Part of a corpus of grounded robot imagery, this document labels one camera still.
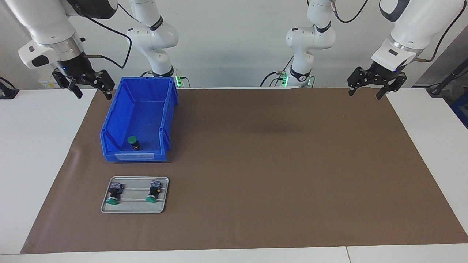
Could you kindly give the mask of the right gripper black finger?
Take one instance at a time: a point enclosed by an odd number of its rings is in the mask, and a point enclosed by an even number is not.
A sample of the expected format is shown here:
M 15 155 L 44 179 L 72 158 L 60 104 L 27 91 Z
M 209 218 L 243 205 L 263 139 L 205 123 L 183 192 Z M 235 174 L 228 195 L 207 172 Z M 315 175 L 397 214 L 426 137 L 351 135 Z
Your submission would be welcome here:
M 115 88 L 115 82 L 107 70 L 100 70 L 99 72 L 93 73 L 91 80 L 91 86 L 100 90 L 104 94 L 106 100 L 112 99 L 112 91 Z
M 65 76 L 59 69 L 55 69 L 52 72 L 52 76 L 53 76 L 53 78 L 55 79 L 55 81 L 57 82 L 58 86 L 61 89 L 67 89 L 67 90 L 73 92 L 73 94 L 78 99 L 82 98 L 83 93 L 80 90 L 80 88 L 77 86 L 77 81 L 76 81 L 76 79 L 74 77 Z

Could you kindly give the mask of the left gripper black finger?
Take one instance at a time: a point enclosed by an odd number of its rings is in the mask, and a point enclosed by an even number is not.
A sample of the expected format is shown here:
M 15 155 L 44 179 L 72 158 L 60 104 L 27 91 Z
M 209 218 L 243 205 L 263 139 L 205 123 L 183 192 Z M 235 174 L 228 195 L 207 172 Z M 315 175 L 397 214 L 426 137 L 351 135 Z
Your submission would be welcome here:
M 371 68 L 357 67 L 348 77 L 349 96 L 352 97 L 358 88 L 373 84 L 373 71 Z
M 394 79 L 383 78 L 382 88 L 376 94 L 377 100 L 381 100 L 381 98 L 389 92 L 398 91 L 406 80 L 406 73 L 399 73 Z

